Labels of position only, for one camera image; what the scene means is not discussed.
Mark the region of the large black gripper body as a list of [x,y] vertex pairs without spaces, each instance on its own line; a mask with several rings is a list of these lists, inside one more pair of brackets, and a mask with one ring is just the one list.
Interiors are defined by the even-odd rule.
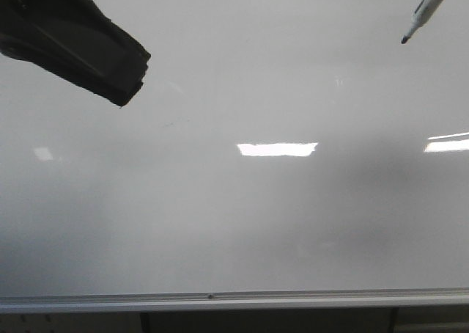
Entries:
[[1,53],[119,107],[141,89],[151,57],[93,0],[1,0]]

